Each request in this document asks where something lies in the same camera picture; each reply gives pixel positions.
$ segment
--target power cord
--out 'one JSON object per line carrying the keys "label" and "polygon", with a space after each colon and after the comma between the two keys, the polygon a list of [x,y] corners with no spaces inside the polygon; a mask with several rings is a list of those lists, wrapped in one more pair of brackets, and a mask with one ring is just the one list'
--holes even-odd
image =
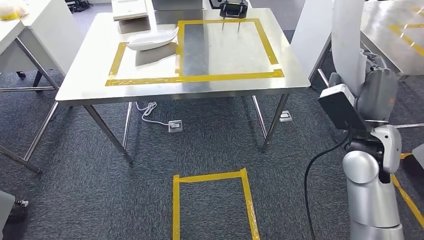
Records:
{"label": "power cord", "polygon": [[158,104],[155,101],[149,102],[147,107],[145,107],[145,108],[140,108],[138,102],[135,102],[135,105],[137,106],[137,109],[139,111],[144,111],[143,115],[141,116],[141,119],[143,121],[149,122],[149,123],[154,123],[154,124],[162,124],[162,125],[165,125],[165,126],[169,126],[168,123],[163,123],[163,122],[160,122],[160,121],[152,121],[152,120],[145,119],[145,116],[149,116],[152,113],[153,109],[155,109],[156,106],[158,106]]}
{"label": "power cord", "polygon": [[308,173],[309,170],[311,169],[312,164],[321,156],[335,150],[338,149],[340,146],[342,146],[347,140],[349,140],[351,138],[351,133],[352,133],[352,128],[349,126],[349,129],[347,130],[347,134],[346,136],[343,138],[343,140],[341,140],[339,143],[337,143],[335,146],[333,146],[332,148],[329,148],[325,151],[322,151],[320,153],[318,153],[316,156],[314,156],[312,158],[312,160],[309,162],[309,164],[307,165],[306,168],[306,172],[304,175],[304,195],[305,195],[305,205],[306,205],[306,214],[307,214],[307,221],[309,223],[309,228],[310,228],[310,234],[312,235],[312,240],[315,240],[315,233],[314,233],[314,228],[312,226],[312,219],[311,219],[311,211],[309,209],[309,201],[308,201]]}

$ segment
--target yellow tape rectangle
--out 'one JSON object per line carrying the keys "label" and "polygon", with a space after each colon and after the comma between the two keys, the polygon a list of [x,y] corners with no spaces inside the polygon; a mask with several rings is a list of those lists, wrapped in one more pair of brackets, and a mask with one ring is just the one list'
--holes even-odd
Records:
{"label": "yellow tape rectangle", "polygon": [[172,240],[180,240],[180,183],[198,183],[234,178],[241,178],[252,240],[260,240],[255,210],[253,207],[252,193],[249,186],[248,172],[246,171],[246,168],[243,168],[240,171],[205,174],[198,176],[180,177],[180,175],[174,175],[172,185]]}
{"label": "yellow tape rectangle", "polygon": [[262,42],[263,49],[268,57],[271,65],[278,65],[277,57],[271,47],[264,27],[259,18],[244,18],[244,19],[215,19],[215,20],[180,20],[177,25],[179,27],[177,40],[178,44],[175,50],[177,57],[175,73],[176,77],[158,77],[158,78],[134,78],[134,79],[119,79],[116,78],[118,69],[126,49],[127,43],[120,42],[109,71],[105,86],[122,86],[122,85],[144,85],[144,84],[162,84],[162,83],[195,83],[195,82],[211,82],[224,80],[243,80],[243,79],[266,79],[266,78],[282,78],[284,73],[282,69],[275,69],[271,72],[252,72],[252,73],[236,73],[236,74],[217,74],[217,75],[194,75],[183,76],[184,66],[184,37],[185,25],[193,24],[217,24],[217,23],[254,23],[256,31]]}

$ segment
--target white dish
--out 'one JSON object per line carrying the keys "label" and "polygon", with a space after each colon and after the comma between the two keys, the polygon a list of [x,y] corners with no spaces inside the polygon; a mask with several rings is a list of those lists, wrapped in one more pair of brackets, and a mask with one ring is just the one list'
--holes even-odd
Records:
{"label": "white dish", "polygon": [[159,48],[172,42],[177,36],[179,28],[175,30],[162,30],[155,33],[143,33],[129,38],[126,45],[135,51],[146,51]]}

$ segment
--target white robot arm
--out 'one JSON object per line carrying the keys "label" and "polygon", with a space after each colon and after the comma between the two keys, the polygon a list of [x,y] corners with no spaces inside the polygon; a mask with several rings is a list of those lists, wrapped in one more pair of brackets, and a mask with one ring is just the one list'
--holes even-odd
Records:
{"label": "white robot arm", "polygon": [[351,240],[403,240],[391,181],[401,136],[388,124],[400,76],[360,48],[364,0],[334,0],[331,46],[336,73],[319,102],[338,129],[352,131],[343,158]]}

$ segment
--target table top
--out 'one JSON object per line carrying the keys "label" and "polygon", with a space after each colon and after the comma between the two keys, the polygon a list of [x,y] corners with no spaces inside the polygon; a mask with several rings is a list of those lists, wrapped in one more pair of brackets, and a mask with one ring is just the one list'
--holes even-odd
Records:
{"label": "table top", "polygon": [[424,75],[424,0],[367,1],[363,43],[407,76]]}
{"label": "table top", "polygon": [[20,20],[0,20],[0,55],[23,29],[24,25]]}
{"label": "table top", "polygon": [[[141,52],[125,47],[143,28],[172,30],[177,23],[178,36],[166,46]],[[245,19],[227,18],[224,26],[219,10],[156,11],[124,22],[100,13],[56,100],[92,105],[288,94],[309,86],[268,8],[249,9]]]}

